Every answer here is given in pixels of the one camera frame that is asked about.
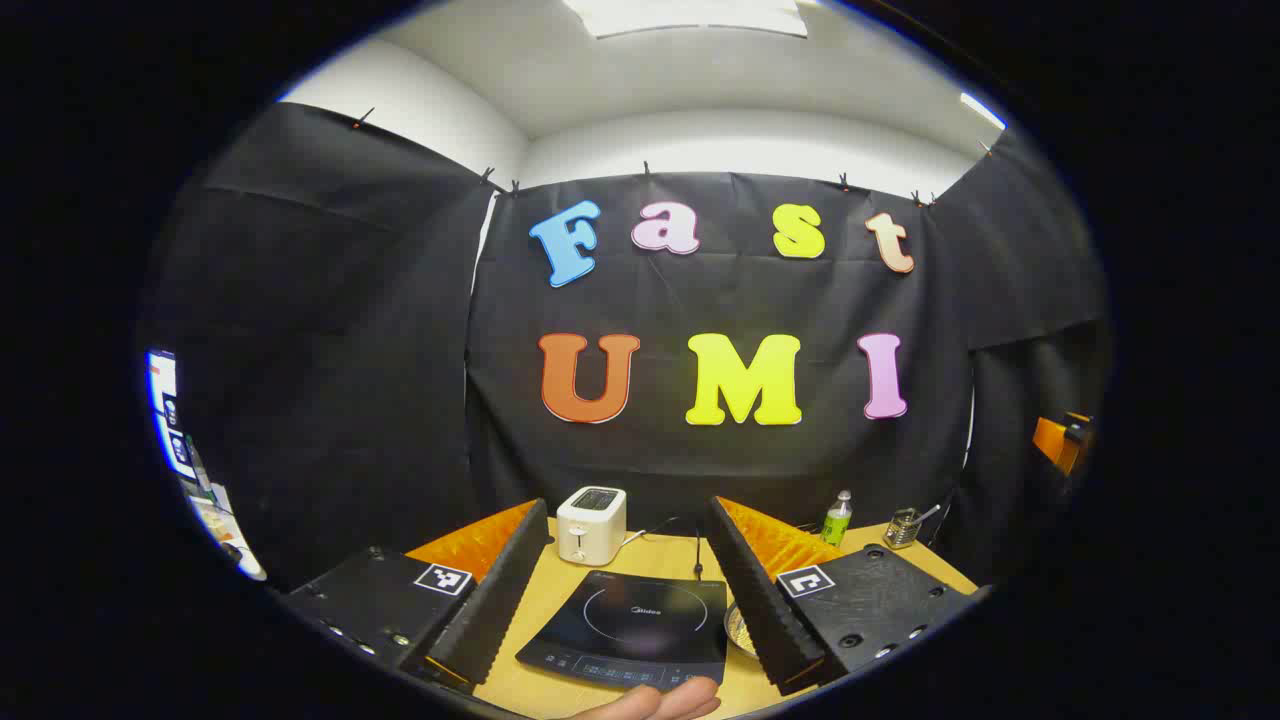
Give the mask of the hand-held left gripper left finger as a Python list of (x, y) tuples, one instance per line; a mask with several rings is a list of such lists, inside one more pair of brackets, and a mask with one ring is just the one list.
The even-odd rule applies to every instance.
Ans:
[(389, 671), (472, 694), (548, 544), (547, 520), (535, 498), (410, 553), (369, 547), (282, 600)]

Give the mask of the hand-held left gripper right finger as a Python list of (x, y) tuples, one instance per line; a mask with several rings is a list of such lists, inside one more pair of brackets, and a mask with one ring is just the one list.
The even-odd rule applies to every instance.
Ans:
[(709, 506), (707, 539), (783, 696), (867, 674), (991, 593), (964, 593), (883, 544), (842, 552), (728, 498)]

